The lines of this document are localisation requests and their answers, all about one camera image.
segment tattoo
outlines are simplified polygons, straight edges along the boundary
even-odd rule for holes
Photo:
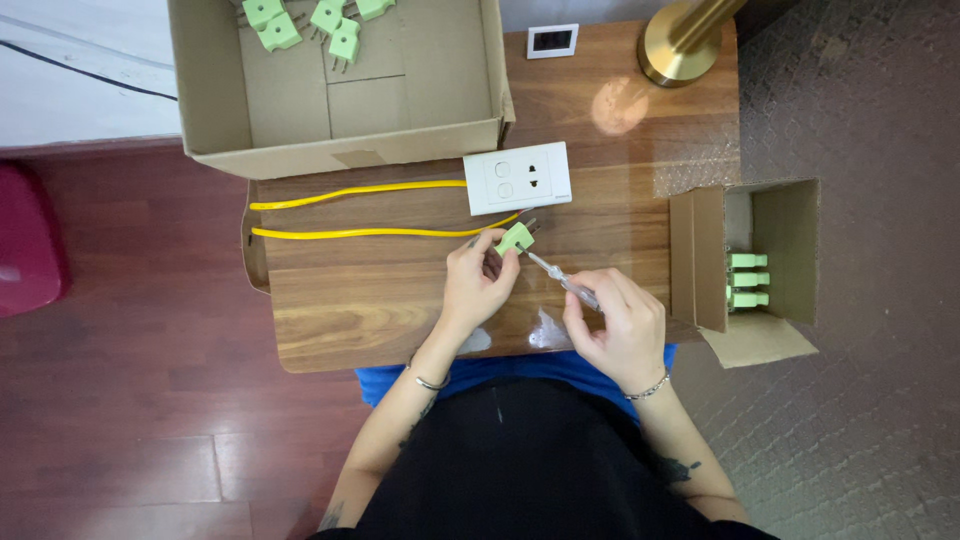
[[[660,462],[657,466],[657,473],[667,483],[686,482],[690,480],[690,471],[696,469],[700,465],[700,461],[697,461],[693,463],[693,465],[687,467],[672,457],[663,457],[661,455]]]
[[[399,447],[401,450],[403,450],[403,447],[407,446],[407,441],[410,440],[410,433],[414,432],[414,428],[417,426],[417,424],[420,423],[420,420],[423,420],[423,417],[426,416],[426,413],[430,412],[430,409],[433,408],[433,404],[436,402],[437,402],[437,396],[430,398],[430,401],[427,402],[426,407],[424,407],[423,410],[420,412],[420,419],[416,422],[416,424],[410,427],[410,431],[407,433],[407,438],[400,441]]]
[[[317,532],[327,530],[328,528],[336,528],[337,524],[340,523],[340,516],[343,515],[343,513],[343,501],[340,501],[336,506],[328,506],[324,518],[320,520],[320,526],[317,528]]]

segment hand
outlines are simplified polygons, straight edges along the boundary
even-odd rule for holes
[[[437,326],[448,326],[466,339],[507,301],[520,273],[518,254],[507,250],[500,258],[491,247],[505,232],[486,229],[446,256],[444,310]]]
[[[564,324],[577,353],[624,394],[639,394],[660,382],[666,374],[663,304],[614,268],[581,272],[570,280],[593,289],[607,323],[605,330],[590,333],[580,300],[567,292]]]

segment white wall plate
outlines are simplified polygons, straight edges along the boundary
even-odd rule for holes
[[[535,26],[527,30],[527,60],[572,57],[579,24]]]
[[[465,156],[464,170],[470,215],[573,200],[565,142]]]

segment silver bracelet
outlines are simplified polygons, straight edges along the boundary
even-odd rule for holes
[[[653,396],[654,393],[657,392],[657,390],[660,390],[668,380],[670,380],[670,370],[666,370],[666,375],[664,375],[663,379],[660,379],[660,382],[658,382],[653,388],[650,388],[649,390],[647,390],[646,392],[643,392],[642,394],[633,394],[633,395],[624,394],[623,397],[624,399],[627,399],[627,400],[645,400],[650,396]]]
[[[404,369],[410,369],[410,362],[412,362],[413,359],[414,359],[414,358],[413,358],[412,356],[410,356],[410,359],[407,360],[407,367],[405,367]],[[446,388],[446,386],[447,386],[448,384],[450,384],[450,372],[449,372],[449,371],[446,372],[446,377],[444,378],[444,381],[440,384],[440,386],[436,386],[436,385],[434,385],[434,384],[430,384],[429,382],[427,382],[426,380],[421,379],[420,377],[417,377],[417,384],[419,384],[420,386],[426,388],[427,390],[433,390],[434,392],[439,392],[439,391],[443,390],[444,388]]]

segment brass lamp base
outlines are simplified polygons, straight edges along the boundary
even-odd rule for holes
[[[660,86],[686,86],[699,79],[713,66],[720,54],[720,27],[709,29],[700,43],[681,51],[670,42],[670,33],[690,9],[687,2],[665,6],[636,42],[636,59],[643,73]]]

